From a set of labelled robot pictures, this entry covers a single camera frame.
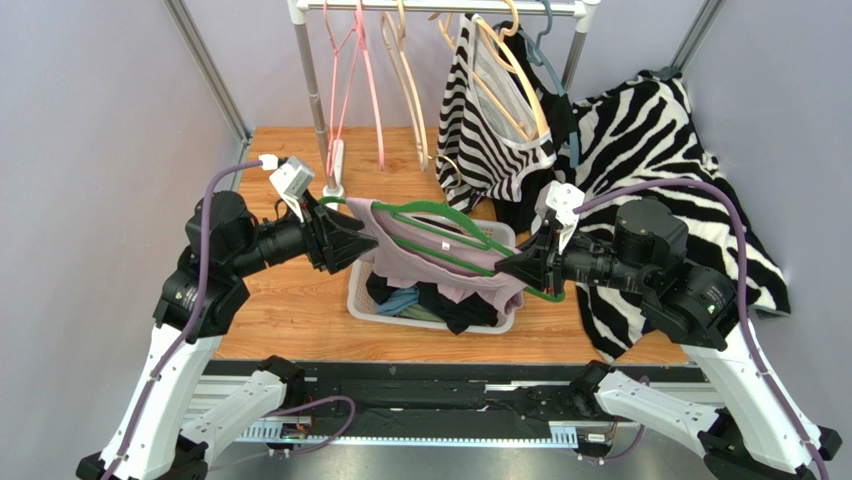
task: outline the laundry basket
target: laundry basket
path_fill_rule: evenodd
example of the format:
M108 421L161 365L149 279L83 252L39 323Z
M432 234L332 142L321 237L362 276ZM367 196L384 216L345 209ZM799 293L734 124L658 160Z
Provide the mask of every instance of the laundry basket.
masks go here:
M457 226L450 220L444 217L432 215L417 215L420 218L428 218L432 221L442 223L448 226ZM515 232L512 227L498 222L489 222L487 220L474 220L473 223L484 233L491 237L497 243L507 247L515 246ZM409 327L431 328L434 330L447 330L447 324L444 322L430 322L428 320L415 320L412 318L388 317L376 314L376 304L373 302L370 294L367 293L367 278L373 273L373 265L356 260L352 264L352 275L349 277L349 296L346 299L346 307L353 317L361 320L370 320L373 322L393 323L395 325L407 325ZM515 313L503 315L497 313L497 325L493 327L475 326L472 325L465 330L465 333L490 333L501 334L506 333L512 328L515 323Z

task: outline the striped top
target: striped top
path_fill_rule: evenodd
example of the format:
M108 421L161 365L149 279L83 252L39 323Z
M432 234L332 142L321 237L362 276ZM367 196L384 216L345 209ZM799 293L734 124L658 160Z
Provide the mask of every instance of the striped top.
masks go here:
M478 38L475 15L463 16L456 52L441 106L435 175L447 203L468 212L482 197L519 202L521 181L556 161L550 130L525 141L473 79L488 86L512 117L523 124L528 137L536 133L535 117L527 99Z

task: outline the beige hanger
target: beige hanger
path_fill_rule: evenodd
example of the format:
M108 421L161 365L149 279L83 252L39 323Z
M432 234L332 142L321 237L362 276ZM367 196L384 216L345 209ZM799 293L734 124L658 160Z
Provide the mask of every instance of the beige hanger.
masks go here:
M491 42L486 42L486 45L488 45L488 47L489 47L489 52L491 52L491 55L498 61L498 63L501 66L503 66L504 68L506 68L507 70L509 70L510 73L514 73L515 75L518 76L518 79L521 82L521 86L523 87L524 93L526 94L527 100L529 101L530 108L532 108L533 116L535 117L537 136L542 137L547 133L548 125L547 125L547 119L544 116L544 111L542 110L541 104L538 101L538 96L535 94L535 89L532 88L532 85L530 84L529 79L527 78L526 74L524 74L523 70L521 69L520 65L518 64L517 59L512 54L512 52L509 50L509 48L505 45L505 43L503 43L503 39L506 36L514 35L518 31L518 28L520 26L520 20L518 18L518 9L515 7L515 2L513 0L503 0L503 1L507 5L509 5L509 9L512 12L512 28L510 28L508 30L503 29L498 34L481 17L477 19L477 26L479 26L479 28L482 31L484 31L486 34L488 34L495 42L497 42L498 45L500 45L501 51L504 53L504 55L506 55L506 58L509 59L509 64L507 64L506 62L503 61L503 59L500 58L500 56L494 50L493 44ZM440 15L441 15L440 13L433 13L432 15L429 16L429 20L435 20ZM441 35L444 37L444 40L447 42L447 45L449 45L450 48L453 51L455 51L455 49L456 49L455 39L453 39L449 34L449 26L450 26L450 23L452 22L452 19L453 19L452 13L450 13L447 16L446 23L442 22L439 19L438 20L438 27L441 30ZM518 134L521 135L521 138L523 138L525 141L532 140L532 138L534 138L534 137L530 137L526 133L526 131L524 130L523 122L519 122L514 117L512 117L512 114L509 113L508 109L506 109L506 107L500 102L500 100L497 99L497 97L494 95L494 93L491 91L491 89L488 88L488 86L485 84L485 82L482 81L482 79L479 77L479 75L477 75L476 72L472 72L472 73L473 73L473 79L474 79L474 81L476 81L477 85L479 85L479 87L485 92L485 94L488 96L488 98L491 100L491 102L494 103L494 105L497 107L497 109L500 111L500 113L503 114L503 116L506 118L506 120L508 120L509 123L512 125L512 127L518 132Z
M511 3L512 9L514 10L514 2L512 0L505 1L507 3ZM521 68L521 65L518 63L518 59L515 58L515 55L512 54L512 51L509 50L509 47L506 46L506 44L503 42L503 37L497 32L495 32L494 29L491 28L491 25L488 25L488 22L486 22L484 18L477 17L476 24L479 26L480 30L485 32L489 37L491 37L492 40L497 43L497 45L499 45L500 50L503 52L503 55L505 55L506 59L509 60L509 63L511 64L512 68L512 70L510 70L510 73L514 73L518 77L518 80L520 80L521 87L523 88L527 100L529 101L530 108L533 111L533 117L535 117L535 125L536 131L538 133L538 138L545 136L550 128L547 124L547 117L545 117L544 110L541 108L541 103L538 101L538 95L535 93L535 88L533 88L532 83L530 83L530 79L527 77L526 73L524 73L524 70ZM517 32L517 27L518 24L517 22L515 22L514 26L509 31ZM497 59L497 61L501 64L504 64L504 62L500 59L499 55L495 55L494 58Z
M390 56L396 78L405 95L405 103L408 104L408 113L411 115L411 127L414 130L414 142L417 148L417 158L420 162L420 170L426 171L429 167L429 148L426 143L426 125L423 122L423 110L420 107L420 97L417 95L417 86L414 76L408 66L405 56L405 8L402 0L396 2L399 11L399 25L395 24L390 13L382 13L381 29L385 48Z

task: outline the black and white striped garment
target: black and white striped garment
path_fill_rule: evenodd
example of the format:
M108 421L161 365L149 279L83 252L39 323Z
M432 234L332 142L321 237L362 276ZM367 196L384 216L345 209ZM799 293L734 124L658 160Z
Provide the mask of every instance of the black and white striped garment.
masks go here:
M441 106L438 155L452 162L440 157L435 162L435 176L447 203L463 212L473 209L483 196L520 201L523 178L556 161L549 130L532 141L524 140L474 80L476 72L528 136L535 135L527 99L478 38L476 18L459 19L456 52Z
M781 270L752 231L733 188L719 173L716 158L701 147L679 77L661 80L650 72L640 72L637 79L600 97L577 102L582 160L576 171L569 172L568 182L585 191L587 200L661 178L691 178L715 185L731 197L746 225L752 315L789 314ZM686 222L688 258L736 280L736 239L721 203L708 193L685 187L655 188L645 195L656 196ZM612 240L618 206L638 198L624 196L584 214L579 229ZM639 312L638 295L578 284L577 296L583 327L609 361L651 330Z

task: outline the wooden tabletop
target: wooden tabletop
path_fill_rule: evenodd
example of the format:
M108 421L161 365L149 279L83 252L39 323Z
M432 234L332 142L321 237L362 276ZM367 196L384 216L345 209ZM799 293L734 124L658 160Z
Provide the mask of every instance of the wooden tabletop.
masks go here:
M429 132L434 145L435 131ZM385 170L379 171L376 133L370 128L346 129L343 184L346 195L387 203L428 199L443 201L432 168L421 172L408 128L384 130ZM249 159L263 153L296 155L314 168L311 192L321 196L325 177L312 128L260 128ZM258 218L275 218L278 199L269 173L244 173L239 191ZM349 213L345 207L342 211ZM494 219L483 202L473 218ZM311 268L305 258L265 270L246 279L251 298L240 309L216 358L259 359L278 355L291 360L425 361L482 363L587 363L601 357L583 331L574 287L553 304L525 295L526 305L503 335L428 330L353 318L346 309L349 269L330 276ZM619 363L675 364L686 362L677 345L658 332L646 335Z

